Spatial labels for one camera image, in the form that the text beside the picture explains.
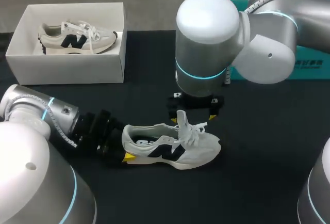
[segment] white shoe box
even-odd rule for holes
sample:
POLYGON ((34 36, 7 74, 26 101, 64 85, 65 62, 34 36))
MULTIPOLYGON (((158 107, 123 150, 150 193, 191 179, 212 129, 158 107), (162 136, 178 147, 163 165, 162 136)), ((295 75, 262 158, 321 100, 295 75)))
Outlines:
POLYGON ((123 3, 28 5, 6 58, 21 85, 124 82, 127 30, 123 3), (42 23, 85 21, 118 33, 110 50, 96 55, 44 55, 38 40, 42 23))

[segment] shoe sole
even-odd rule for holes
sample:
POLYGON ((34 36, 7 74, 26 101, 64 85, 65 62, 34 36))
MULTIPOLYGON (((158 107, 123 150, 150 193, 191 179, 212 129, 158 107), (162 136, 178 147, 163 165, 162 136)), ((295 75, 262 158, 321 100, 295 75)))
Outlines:
POLYGON ((216 156, 214 156, 212 159, 204 161, 200 164, 181 164, 181 163, 178 163, 175 161, 168 161, 167 159, 163 159, 161 157, 150 158, 150 157, 139 157, 139 156, 137 156, 137 158, 135 160, 127 161, 126 163, 130 164, 130 165, 150 165, 153 163, 166 163, 166 164, 173 166, 174 168, 176 168, 178 170, 189 170, 189 169, 193 169, 193 168, 196 168, 199 166, 204 166, 204 165, 210 163, 212 160, 214 160, 218 156, 220 151, 221 151, 221 148, 216 156))
MULTIPOLYGON (((93 52, 94 54, 100 54, 102 52, 104 52, 105 50, 107 50, 108 48, 110 48, 111 46, 113 46, 115 44, 115 41, 112 44, 109 44, 107 46, 104 47, 99 47, 98 49, 94 49, 93 52)), ((90 50, 82 50, 82 49, 76 49, 74 47, 64 47, 62 49, 52 49, 49 47, 45 47, 42 43, 42 52, 45 55, 68 55, 68 54, 80 54, 80 55, 92 55, 92 52, 90 50)))

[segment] teal box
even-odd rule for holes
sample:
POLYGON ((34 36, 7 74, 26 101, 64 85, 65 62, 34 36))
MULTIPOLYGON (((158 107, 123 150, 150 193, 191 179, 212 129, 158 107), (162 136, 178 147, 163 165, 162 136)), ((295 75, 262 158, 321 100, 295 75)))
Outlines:
MULTIPOLYGON (((248 0, 232 1, 239 11, 248 7, 248 0)), ((232 79, 244 78, 233 68, 232 79)), ((330 79, 330 54, 297 46, 294 70, 288 79, 330 79)))

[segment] n logo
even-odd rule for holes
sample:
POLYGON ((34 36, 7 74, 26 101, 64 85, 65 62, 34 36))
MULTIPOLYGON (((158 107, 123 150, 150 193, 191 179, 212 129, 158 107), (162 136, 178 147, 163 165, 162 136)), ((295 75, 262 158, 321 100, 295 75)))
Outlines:
POLYGON ((172 146, 163 144, 159 145, 154 151, 152 151, 148 157, 158 158, 161 156, 163 159, 167 159, 168 161, 177 161, 185 151, 186 150, 179 145, 172 153, 172 146))
POLYGON ((61 46, 69 47, 69 45, 71 44, 71 46, 75 49, 81 49, 86 41, 87 37, 85 37, 84 35, 81 36, 79 41, 77 41, 77 35, 67 35, 67 37, 63 40, 61 46))

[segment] white sneaker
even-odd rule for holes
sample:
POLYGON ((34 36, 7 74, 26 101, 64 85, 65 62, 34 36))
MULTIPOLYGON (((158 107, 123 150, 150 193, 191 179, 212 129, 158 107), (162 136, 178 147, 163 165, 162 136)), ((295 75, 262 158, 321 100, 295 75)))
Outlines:
POLYGON ((39 41, 44 54, 99 54, 117 39, 115 31, 95 28, 84 21, 62 22, 62 25, 39 28, 39 41))
POLYGON ((190 125, 186 113, 177 111, 178 127, 164 123, 149 127, 127 125, 122 143, 137 158, 128 164, 164 162, 179 170, 192 169, 212 161, 220 152, 219 138, 205 133, 207 123, 190 125))

